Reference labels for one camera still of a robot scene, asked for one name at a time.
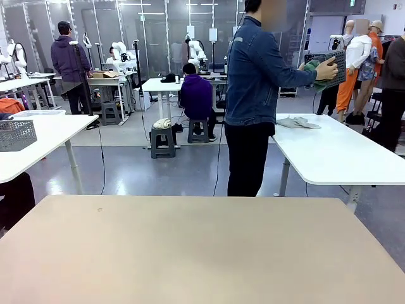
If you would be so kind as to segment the grey workbench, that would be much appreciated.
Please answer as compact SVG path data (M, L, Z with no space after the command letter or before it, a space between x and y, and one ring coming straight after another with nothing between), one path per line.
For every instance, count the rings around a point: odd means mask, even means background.
M88 79L88 84L91 89L102 89L104 88L117 88L118 100L120 102L120 113L121 120L118 123L119 126L122 126L129 118L129 116L134 111L134 106L131 99L132 93L132 72L126 74L121 73L116 77L112 78L90 78Z

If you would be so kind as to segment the seated person in purple hoodie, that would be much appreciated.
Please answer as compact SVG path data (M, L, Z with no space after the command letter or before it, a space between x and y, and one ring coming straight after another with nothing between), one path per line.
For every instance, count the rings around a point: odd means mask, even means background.
M189 119L207 121L208 138L213 142L216 140L213 132L216 125L216 114L212 107L213 88L208 80L197 74L192 63L185 64L182 70L185 78L180 90L180 106Z

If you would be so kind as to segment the person's right hand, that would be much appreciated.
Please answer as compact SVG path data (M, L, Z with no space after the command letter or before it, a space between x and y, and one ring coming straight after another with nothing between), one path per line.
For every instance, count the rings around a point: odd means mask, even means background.
M335 63L335 57L331 57L323 62L321 62L316 67L316 80L332 80L336 77L339 70L337 64Z

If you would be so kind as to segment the long white back table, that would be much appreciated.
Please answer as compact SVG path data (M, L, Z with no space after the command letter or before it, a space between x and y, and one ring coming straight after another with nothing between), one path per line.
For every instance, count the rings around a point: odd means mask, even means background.
M50 83L55 76L55 73L38 73L31 77L0 81L0 98L14 96L29 110L41 110L39 96L42 96L44 107L57 110L59 106L55 103Z

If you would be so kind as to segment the orange cloth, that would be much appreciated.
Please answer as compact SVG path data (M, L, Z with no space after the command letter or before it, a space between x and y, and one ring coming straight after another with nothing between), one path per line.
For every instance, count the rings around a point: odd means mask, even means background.
M16 114L25 111L21 102L13 98L0 98L0 113Z

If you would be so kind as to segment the bare mannequin with grey vest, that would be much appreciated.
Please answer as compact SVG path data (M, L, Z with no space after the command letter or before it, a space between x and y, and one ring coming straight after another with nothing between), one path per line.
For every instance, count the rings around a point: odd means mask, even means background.
M352 38L354 37L352 34L354 26L355 26L354 20L346 21L344 35L342 36L342 41L343 41L344 47L347 47L349 45L350 41L352 40Z

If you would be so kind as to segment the standing person with cap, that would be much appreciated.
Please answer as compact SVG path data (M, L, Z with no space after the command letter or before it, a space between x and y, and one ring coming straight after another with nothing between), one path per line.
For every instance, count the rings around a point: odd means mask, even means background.
M72 115L89 114L86 98L89 90L84 87L82 79L91 76L90 63L80 44L77 44L79 58L75 47L70 44L73 41L70 22L60 21L58 32L59 37L51 46L51 60L54 69L61 76L62 94L68 97Z

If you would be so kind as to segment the light grey perforated basket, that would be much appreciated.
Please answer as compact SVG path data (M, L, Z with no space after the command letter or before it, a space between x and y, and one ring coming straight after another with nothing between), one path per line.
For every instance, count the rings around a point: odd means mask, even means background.
M0 152L17 152L37 141L32 120L0 121Z

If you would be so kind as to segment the grey plastic step stool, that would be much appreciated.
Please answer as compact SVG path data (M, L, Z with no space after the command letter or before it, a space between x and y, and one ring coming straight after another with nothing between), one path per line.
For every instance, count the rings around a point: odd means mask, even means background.
M103 126L119 125L121 120L116 102L104 102L101 104L101 121Z
M187 137L187 142L192 143L208 143L208 121L203 120L193 120L189 119L189 132Z
M150 132L151 140L151 158L174 158L176 147L171 128L157 129L152 128Z

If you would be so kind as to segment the dark grey perforated basket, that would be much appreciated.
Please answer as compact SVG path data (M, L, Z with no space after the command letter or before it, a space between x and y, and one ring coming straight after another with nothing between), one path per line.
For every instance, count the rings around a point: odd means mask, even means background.
M337 64L339 72L334 79L329 80L328 87L340 85L346 81L346 52L344 50L339 50L304 55L305 64L311 60L320 60L323 62L333 56L335 57L335 63Z

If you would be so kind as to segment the mannequin with beige hat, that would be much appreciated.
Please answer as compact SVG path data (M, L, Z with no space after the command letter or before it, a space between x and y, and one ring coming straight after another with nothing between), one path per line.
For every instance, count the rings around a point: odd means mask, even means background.
M373 94L373 88L376 79L380 74L381 67L384 63L383 46L379 38L379 33L382 32L382 21L375 20L369 26L368 36L371 39L371 49L367 59L362 62L358 79L354 87L354 109L348 114L345 119L346 124L364 125L365 114L363 109Z

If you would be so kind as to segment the clear plastic bin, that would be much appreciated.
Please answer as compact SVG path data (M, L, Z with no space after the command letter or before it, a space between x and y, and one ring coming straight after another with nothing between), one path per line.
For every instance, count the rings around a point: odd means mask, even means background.
M13 114L11 117L14 119L33 119L34 117L55 117L65 115L65 110L25 110Z

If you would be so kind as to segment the person in denim jacket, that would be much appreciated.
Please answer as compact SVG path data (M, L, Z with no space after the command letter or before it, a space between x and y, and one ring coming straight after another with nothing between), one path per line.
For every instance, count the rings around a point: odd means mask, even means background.
M228 196L258 194L268 141L275 135L279 88L307 86L320 76L317 70L302 71L286 64L275 36L262 28L262 10L270 3L245 0L246 15L228 50Z

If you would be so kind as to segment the light blue-grey towel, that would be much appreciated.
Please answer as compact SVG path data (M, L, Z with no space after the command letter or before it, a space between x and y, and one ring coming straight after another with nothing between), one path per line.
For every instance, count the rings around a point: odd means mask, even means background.
M306 118L303 117L287 117L277 120L277 125L286 127L288 129L320 129L321 127L317 124L310 123Z

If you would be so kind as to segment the mannequin with white shirt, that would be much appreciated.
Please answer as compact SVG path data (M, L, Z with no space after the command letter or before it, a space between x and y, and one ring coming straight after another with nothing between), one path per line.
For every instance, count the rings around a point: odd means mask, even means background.
M349 25L356 28L356 37L353 37L346 47L346 81L339 85L337 94L336 110L339 122L344 121L344 112L347 110L355 83L359 75L361 64L369 57L372 41L368 35L370 21L367 19L357 19Z

